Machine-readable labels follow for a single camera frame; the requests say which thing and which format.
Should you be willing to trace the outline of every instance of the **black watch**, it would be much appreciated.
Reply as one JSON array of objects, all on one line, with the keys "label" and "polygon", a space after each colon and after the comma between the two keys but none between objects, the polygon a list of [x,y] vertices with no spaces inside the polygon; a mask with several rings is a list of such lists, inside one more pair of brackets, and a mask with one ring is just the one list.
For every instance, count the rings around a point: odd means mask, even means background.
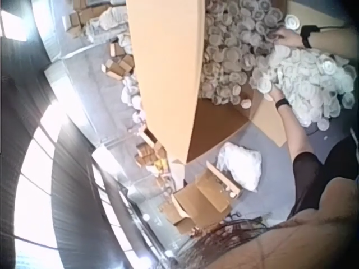
[{"label": "black watch", "polygon": [[320,28],[316,25],[303,25],[301,29],[302,42],[305,48],[311,49],[308,38],[311,32],[320,32]]},{"label": "black watch", "polygon": [[282,98],[279,101],[277,101],[275,103],[275,108],[278,110],[278,108],[282,105],[288,105],[291,107],[290,103],[288,102],[288,100],[286,98]]}]

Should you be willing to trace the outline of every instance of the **brown box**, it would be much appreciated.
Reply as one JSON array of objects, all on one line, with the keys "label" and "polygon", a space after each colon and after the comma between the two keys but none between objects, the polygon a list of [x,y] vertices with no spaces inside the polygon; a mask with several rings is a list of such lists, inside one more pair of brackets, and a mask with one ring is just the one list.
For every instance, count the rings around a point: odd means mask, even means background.
[{"label": "brown box", "polygon": [[79,17],[81,24],[86,24],[89,20],[94,18],[92,8],[86,8],[84,10],[79,11]]},{"label": "brown box", "polygon": [[154,148],[157,139],[154,137],[154,135],[147,129],[146,125],[143,125],[139,129],[139,136],[151,147]]},{"label": "brown box", "polygon": [[157,157],[154,154],[144,156],[142,159],[144,160],[145,165],[153,165],[153,163],[157,161]]},{"label": "brown box", "polygon": [[136,146],[136,148],[137,148],[137,153],[140,157],[144,157],[155,153],[155,151],[147,143],[139,144]]},{"label": "brown box", "polygon": [[131,72],[131,70],[134,68],[134,58],[131,55],[124,56],[119,62],[119,66],[121,66],[126,73]]},{"label": "brown box", "polygon": [[112,60],[107,60],[106,64],[101,66],[101,70],[106,75],[113,77],[116,80],[122,80],[125,75],[125,70]]},{"label": "brown box", "polygon": [[178,219],[190,218],[200,229],[220,222],[231,212],[233,202],[224,185],[236,194],[241,191],[239,186],[207,162],[206,171],[195,182],[171,195],[173,206],[167,219],[173,223],[174,220],[179,222]]},{"label": "brown box", "polygon": [[167,220],[177,228],[180,234],[188,234],[196,226],[191,218],[180,216],[173,203],[162,204],[160,212],[165,214]]},{"label": "brown box", "polygon": [[86,0],[72,0],[72,8],[75,11],[84,10],[86,6]]},{"label": "brown box", "polygon": [[153,149],[155,151],[156,156],[159,159],[166,159],[167,158],[166,150],[164,149],[164,147],[161,145],[160,142],[157,141]]},{"label": "brown box", "polygon": [[63,16],[62,23],[65,31],[71,34],[74,38],[81,34],[82,27],[80,24],[80,18],[76,12]]},{"label": "brown box", "polygon": [[139,166],[139,167],[143,167],[145,166],[145,161],[142,157],[140,157],[139,155],[136,155],[135,156],[135,160],[136,160],[136,164]]},{"label": "brown box", "polygon": [[105,10],[107,10],[107,8],[109,8],[109,6],[110,5],[108,4],[104,4],[102,6],[93,7],[93,8],[90,7],[79,11],[80,22],[82,24],[86,24],[92,18],[99,17]]},{"label": "brown box", "polygon": [[99,17],[103,12],[105,12],[109,7],[111,7],[111,5],[109,4],[102,4],[101,6],[98,7],[93,7],[92,8],[92,13],[94,18]]},{"label": "brown box", "polygon": [[[151,6],[147,1],[126,1],[128,24],[146,124],[167,154],[189,163],[250,122],[282,146],[286,135],[274,104],[249,84],[242,86],[241,94],[241,98],[252,100],[247,111],[240,105],[216,106],[210,100],[198,99],[205,1],[184,0],[178,5],[159,0]],[[170,12],[158,17],[164,5]],[[185,25],[183,14],[189,18]]]},{"label": "brown box", "polygon": [[125,50],[123,48],[121,48],[117,42],[110,43],[109,47],[110,47],[110,56],[111,57],[122,56],[122,55],[126,54]]}]

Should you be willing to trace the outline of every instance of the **hand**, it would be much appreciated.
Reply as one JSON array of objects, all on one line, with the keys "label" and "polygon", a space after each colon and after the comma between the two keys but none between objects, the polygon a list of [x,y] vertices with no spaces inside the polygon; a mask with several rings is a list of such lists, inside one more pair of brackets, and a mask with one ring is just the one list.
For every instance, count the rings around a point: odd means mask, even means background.
[{"label": "hand", "polygon": [[275,44],[285,45],[288,47],[304,48],[302,37],[300,36],[300,34],[290,29],[280,28],[274,34],[279,37],[279,39],[275,41]]},{"label": "hand", "polygon": [[282,91],[280,89],[278,89],[276,86],[272,86],[271,91],[269,93],[269,95],[273,98],[273,101],[276,103],[278,102],[280,99],[285,98],[284,94],[282,93]]}]

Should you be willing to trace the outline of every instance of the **plastic cup lid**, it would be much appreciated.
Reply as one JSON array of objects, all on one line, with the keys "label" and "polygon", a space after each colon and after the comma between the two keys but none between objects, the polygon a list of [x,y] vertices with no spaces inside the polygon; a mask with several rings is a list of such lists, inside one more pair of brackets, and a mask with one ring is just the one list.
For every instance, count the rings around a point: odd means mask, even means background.
[{"label": "plastic cup lid", "polygon": [[284,20],[287,29],[298,30],[300,27],[299,19],[292,14],[288,14]]}]

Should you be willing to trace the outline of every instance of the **white plastic bag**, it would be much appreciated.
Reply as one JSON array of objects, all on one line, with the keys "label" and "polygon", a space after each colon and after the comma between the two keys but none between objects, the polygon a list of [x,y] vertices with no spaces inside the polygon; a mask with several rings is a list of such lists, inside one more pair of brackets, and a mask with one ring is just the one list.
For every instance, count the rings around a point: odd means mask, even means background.
[{"label": "white plastic bag", "polygon": [[257,192],[261,163],[262,156],[258,151],[226,142],[219,151],[217,169],[231,172],[233,179],[244,189]]}]

